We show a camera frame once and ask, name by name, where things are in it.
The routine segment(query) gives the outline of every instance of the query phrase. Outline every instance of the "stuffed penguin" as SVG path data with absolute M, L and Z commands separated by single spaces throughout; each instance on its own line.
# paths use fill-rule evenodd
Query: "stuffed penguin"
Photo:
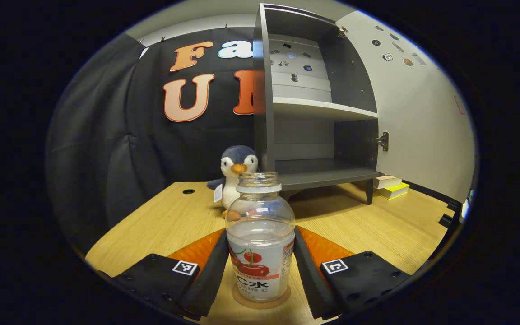
M 225 216 L 230 205 L 240 197 L 240 193 L 236 191 L 240 173 L 256 172 L 258 169 L 256 152 L 247 146 L 231 146 L 222 154 L 220 169 L 225 177 L 209 181 L 206 186 L 215 190 L 218 185 L 222 185 L 221 202 L 226 209 L 222 214 Z

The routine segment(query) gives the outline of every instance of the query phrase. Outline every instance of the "penguin tag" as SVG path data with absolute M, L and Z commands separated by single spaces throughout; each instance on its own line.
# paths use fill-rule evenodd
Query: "penguin tag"
M 222 185 L 218 185 L 214 190 L 214 203 L 222 200 Z

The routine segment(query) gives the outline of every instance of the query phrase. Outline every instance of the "wooden table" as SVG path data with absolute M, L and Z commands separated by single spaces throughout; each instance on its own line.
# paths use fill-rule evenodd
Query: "wooden table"
M 183 194 L 194 189 L 192 194 Z M 364 190 L 351 183 L 309 189 L 289 203 L 299 226 L 360 253 L 374 251 L 409 274 L 417 271 L 439 244 L 446 229 L 438 224 L 446 204 L 409 189 L 388 201 L 376 193 L 367 205 Z M 95 269 L 116 276 L 150 253 L 169 255 L 224 227 L 220 202 L 213 203 L 206 183 L 173 183 L 105 234 L 85 259 Z M 289 285 L 292 294 L 282 305 L 264 310 L 246 308 L 232 297 L 235 284 L 227 260 L 218 295 L 201 324 L 321 324 L 312 319 L 295 258 Z

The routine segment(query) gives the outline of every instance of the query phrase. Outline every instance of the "clear plastic bottle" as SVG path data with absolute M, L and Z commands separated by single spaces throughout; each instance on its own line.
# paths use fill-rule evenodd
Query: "clear plastic bottle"
M 230 257 L 242 296 L 258 302 L 280 298 L 288 286 L 294 245 L 294 212 L 278 195 L 276 172 L 241 173 L 226 214 Z

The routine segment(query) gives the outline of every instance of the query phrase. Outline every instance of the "book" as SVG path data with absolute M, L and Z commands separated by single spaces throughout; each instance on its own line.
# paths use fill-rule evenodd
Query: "book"
M 380 196 L 392 200 L 406 194 L 409 191 L 409 185 L 407 183 L 400 183 L 400 185 L 385 187 L 384 189 L 374 187 L 374 190 L 377 191 Z
M 384 189 L 386 187 L 398 186 L 402 183 L 402 179 L 396 178 L 394 176 L 386 175 L 381 177 L 376 177 L 373 181 L 373 186 L 377 189 Z

